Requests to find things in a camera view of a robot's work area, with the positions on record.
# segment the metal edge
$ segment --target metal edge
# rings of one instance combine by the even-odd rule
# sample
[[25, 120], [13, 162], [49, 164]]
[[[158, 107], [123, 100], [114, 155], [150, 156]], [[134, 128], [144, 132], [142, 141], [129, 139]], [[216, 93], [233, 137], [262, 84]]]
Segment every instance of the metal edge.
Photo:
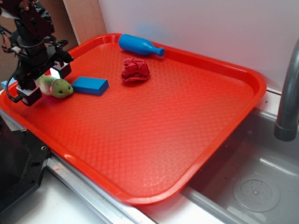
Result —
[[0, 116], [4, 119], [5, 123], [11, 131], [19, 131], [23, 128], [20, 124], [18, 124], [11, 117], [9, 117], [1, 108]]
[[56, 155], [51, 154], [47, 168], [106, 223], [155, 224], [138, 209], [114, 199]]

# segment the plush toy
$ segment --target plush toy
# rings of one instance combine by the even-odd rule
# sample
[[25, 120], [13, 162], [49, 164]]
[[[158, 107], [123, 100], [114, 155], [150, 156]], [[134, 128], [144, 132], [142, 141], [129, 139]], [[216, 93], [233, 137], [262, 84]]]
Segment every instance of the plush toy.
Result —
[[125, 70], [121, 73], [123, 82], [146, 81], [150, 78], [150, 70], [145, 61], [139, 59], [126, 59], [123, 61]]
[[73, 87], [64, 79], [42, 75], [37, 80], [41, 92], [57, 98], [64, 98], [74, 92]]

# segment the green stuffed toy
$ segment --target green stuffed toy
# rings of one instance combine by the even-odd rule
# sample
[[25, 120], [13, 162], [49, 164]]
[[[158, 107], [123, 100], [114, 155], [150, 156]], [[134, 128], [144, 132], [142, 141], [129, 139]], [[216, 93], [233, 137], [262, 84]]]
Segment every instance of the green stuffed toy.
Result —
[[41, 92], [57, 98], [64, 98], [74, 92], [73, 87], [64, 79], [42, 75], [37, 80]]

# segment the sink drain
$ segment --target sink drain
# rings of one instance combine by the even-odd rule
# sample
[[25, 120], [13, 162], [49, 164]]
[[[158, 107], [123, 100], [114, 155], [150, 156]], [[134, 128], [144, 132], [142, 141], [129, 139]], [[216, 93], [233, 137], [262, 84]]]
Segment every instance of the sink drain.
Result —
[[275, 208], [280, 199], [280, 192], [272, 181], [253, 174], [236, 181], [234, 196], [242, 207], [250, 211], [265, 212]]

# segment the white wall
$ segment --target white wall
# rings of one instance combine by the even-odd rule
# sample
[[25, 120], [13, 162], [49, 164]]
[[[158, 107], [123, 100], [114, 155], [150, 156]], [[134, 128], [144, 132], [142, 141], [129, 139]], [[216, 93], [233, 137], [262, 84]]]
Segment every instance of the white wall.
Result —
[[108, 33], [127, 33], [259, 71], [282, 90], [299, 38], [298, 0], [99, 0]]

